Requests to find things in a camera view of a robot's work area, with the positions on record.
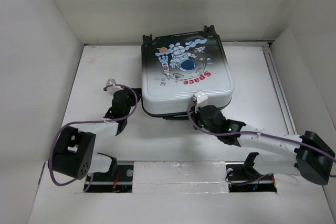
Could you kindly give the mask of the black kids suitcase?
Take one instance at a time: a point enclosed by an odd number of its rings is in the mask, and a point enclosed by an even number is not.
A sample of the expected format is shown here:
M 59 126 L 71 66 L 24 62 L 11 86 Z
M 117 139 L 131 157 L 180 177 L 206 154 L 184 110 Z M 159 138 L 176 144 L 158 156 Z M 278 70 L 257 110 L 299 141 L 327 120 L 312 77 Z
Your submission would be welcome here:
M 234 83 L 214 25 L 155 38 L 144 35 L 141 65 L 142 109 L 151 117 L 185 115 L 199 91 L 220 109 L 232 100 Z

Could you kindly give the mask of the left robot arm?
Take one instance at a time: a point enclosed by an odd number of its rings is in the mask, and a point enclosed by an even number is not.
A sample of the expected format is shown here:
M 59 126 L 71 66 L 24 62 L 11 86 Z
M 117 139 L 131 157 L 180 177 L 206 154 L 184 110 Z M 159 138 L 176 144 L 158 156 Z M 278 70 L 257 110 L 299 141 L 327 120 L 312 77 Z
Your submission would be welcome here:
M 111 107 L 102 120 L 74 121 L 65 124 L 56 133 L 49 151 L 48 168 L 56 186 L 66 186 L 83 179 L 89 172 L 97 133 L 83 131 L 75 125 L 113 126 L 112 136 L 125 129 L 128 118 L 135 112 L 142 98 L 140 88 L 125 85 L 107 85 L 104 91 L 117 87 L 113 93 Z

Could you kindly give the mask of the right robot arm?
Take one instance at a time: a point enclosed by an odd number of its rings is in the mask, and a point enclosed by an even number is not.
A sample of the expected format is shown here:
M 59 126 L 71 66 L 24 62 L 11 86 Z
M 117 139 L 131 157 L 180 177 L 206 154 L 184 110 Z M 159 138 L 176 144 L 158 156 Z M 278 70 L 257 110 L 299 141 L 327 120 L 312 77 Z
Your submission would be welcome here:
M 194 128 L 215 136 L 222 143 L 253 148 L 237 168 L 228 168 L 226 181 L 245 186 L 272 174 L 301 176 L 317 185 L 327 185 L 335 152 L 310 131 L 303 135 L 272 135 L 241 121 L 227 119 L 213 105 L 189 105 L 187 116 Z

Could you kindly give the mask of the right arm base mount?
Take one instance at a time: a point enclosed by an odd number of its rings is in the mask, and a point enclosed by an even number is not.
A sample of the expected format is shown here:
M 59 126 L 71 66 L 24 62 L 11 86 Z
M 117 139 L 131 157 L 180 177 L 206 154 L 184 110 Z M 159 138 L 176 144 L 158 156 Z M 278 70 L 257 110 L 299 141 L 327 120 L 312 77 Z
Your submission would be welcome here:
M 260 174 L 244 162 L 228 162 L 225 182 L 230 193 L 276 193 L 277 187 L 273 174 Z

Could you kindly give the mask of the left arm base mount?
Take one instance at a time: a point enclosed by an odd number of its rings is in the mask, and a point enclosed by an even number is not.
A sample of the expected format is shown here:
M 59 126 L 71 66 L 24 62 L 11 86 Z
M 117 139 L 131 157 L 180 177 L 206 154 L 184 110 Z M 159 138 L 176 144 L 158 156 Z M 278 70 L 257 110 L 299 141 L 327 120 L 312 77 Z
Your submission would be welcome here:
M 86 193 L 132 193 L 134 162 L 112 159 L 107 172 L 96 172 L 89 176 L 83 187 Z

